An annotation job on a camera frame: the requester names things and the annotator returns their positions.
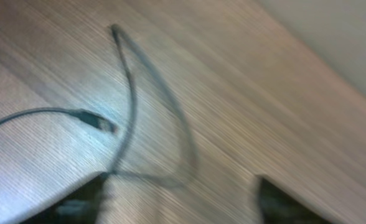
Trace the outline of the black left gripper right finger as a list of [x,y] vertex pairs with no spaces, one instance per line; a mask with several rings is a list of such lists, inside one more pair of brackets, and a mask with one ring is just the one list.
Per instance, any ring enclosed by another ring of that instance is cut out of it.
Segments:
[[256,176],[256,203],[264,224],[332,224],[279,188],[269,177]]

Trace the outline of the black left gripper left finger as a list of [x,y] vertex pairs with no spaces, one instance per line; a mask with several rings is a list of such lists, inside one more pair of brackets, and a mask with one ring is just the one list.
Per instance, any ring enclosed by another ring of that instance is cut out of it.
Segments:
[[103,200],[107,172],[95,172],[69,186],[22,224],[95,224]]

